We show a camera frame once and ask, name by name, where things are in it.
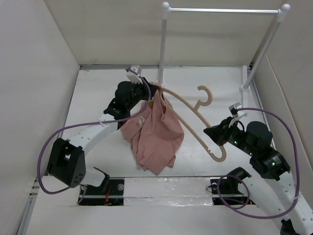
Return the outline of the pink t shirt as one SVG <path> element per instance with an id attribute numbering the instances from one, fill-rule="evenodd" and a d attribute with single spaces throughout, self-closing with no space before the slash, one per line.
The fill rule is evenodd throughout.
<path id="1" fill-rule="evenodd" d="M 136 163 L 155 175 L 174 166 L 176 152 L 184 139 L 183 128 L 171 104 L 163 105 L 162 98 L 157 90 L 145 111 L 121 127 Z"/>

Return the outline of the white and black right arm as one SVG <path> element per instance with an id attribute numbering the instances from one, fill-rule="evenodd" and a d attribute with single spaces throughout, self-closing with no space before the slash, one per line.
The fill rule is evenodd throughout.
<path id="1" fill-rule="evenodd" d="M 313 211 L 305 198 L 300 197 L 298 178 L 294 179 L 287 161 L 271 147 L 272 133 L 258 121 L 250 122 L 240 130 L 238 121 L 231 117 L 219 125 L 204 129 L 218 146 L 230 143 L 250 156 L 249 163 L 276 194 L 272 199 L 263 189 L 258 189 L 252 176 L 238 167 L 222 177 L 230 192 L 245 187 L 247 199 L 252 200 L 283 235 L 311 235 L 313 233 Z"/>

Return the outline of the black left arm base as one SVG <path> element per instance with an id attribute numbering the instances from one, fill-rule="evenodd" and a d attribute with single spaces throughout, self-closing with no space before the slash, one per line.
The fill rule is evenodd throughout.
<path id="1" fill-rule="evenodd" d="M 80 206 L 123 206 L 124 178 L 112 178 L 102 170 L 88 168 L 80 185 Z"/>

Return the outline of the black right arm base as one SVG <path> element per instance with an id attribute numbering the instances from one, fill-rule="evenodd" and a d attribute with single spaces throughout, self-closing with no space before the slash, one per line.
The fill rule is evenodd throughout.
<path id="1" fill-rule="evenodd" d="M 250 177 L 250 174 L 242 167 L 238 167 L 231 172 L 230 175 L 237 176 L 241 180 Z M 214 205 L 223 205 L 221 198 L 217 191 L 217 182 L 220 177 L 211 177 L 210 185 L 206 187 L 206 191 L 212 194 L 212 201 Z M 223 177 L 220 182 L 220 193 L 223 199 L 231 206 L 243 206 L 245 203 L 253 204 L 247 196 L 238 190 L 238 186 L 243 186 L 237 179 L 232 177 Z"/>

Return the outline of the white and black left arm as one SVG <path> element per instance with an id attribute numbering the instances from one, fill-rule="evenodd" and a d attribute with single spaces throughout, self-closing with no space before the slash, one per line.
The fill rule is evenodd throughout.
<path id="1" fill-rule="evenodd" d="M 98 194 L 109 189 L 109 175 L 93 167 L 86 168 L 85 157 L 105 137 L 117 131 L 131 118 L 131 109 L 142 100 L 148 100 L 158 90 L 148 82 L 120 82 L 115 97 L 95 125 L 89 125 L 79 134 L 64 140 L 58 138 L 52 147 L 48 173 L 69 188 L 90 186 Z"/>

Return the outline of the white clothes rack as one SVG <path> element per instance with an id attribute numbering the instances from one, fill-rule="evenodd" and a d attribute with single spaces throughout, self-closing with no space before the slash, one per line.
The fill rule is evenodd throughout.
<path id="1" fill-rule="evenodd" d="M 235 94 L 249 106 L 253 76 L 290 8 L 287 3 L 276 9 L 228 9 L 163 2 L 158 83 L 164 84 L 166 65 L 238 67 Z"/>

